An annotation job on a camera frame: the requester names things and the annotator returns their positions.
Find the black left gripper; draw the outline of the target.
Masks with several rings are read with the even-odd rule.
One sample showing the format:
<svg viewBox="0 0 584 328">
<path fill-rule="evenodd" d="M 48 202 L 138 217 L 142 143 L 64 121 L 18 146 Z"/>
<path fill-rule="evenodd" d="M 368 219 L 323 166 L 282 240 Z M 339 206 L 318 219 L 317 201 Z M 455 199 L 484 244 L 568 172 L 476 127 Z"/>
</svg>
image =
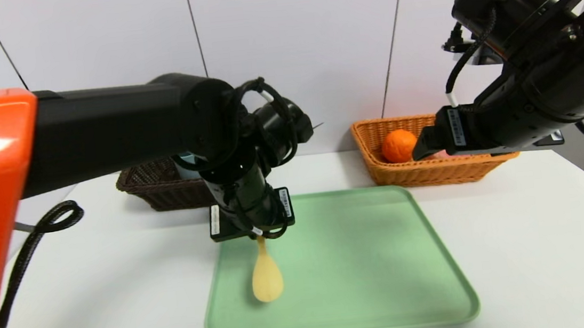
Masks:
<svg viewBox="0 0 584 328">
<path fill-rule="evenodd" d="M 273 188 L 260 173 L 228 183 L 206 182 L 206 186 L 215 200 L 209 210 L 214 242 L 279 237 L 295 224 L 289 190 Z"/>
</svg>

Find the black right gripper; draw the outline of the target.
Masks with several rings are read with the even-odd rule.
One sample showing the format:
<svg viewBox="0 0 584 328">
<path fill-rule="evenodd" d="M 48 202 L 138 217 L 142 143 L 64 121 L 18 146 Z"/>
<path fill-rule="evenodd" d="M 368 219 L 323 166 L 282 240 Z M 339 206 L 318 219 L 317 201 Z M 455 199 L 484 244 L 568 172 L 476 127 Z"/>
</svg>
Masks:
<svg viewBox="0 0 584 328">
<path fill-rule="evenodd" d="M 537 109 L 523 88 L 533 64 L 503 65 L 492 84 L 468 105 L 439 109 L 434 126 L 425 126 L 412 152 L 421 161 L 444 149 L 452 155 L 497 154 L 534 148 L 540 139 Z"/>
</svg>

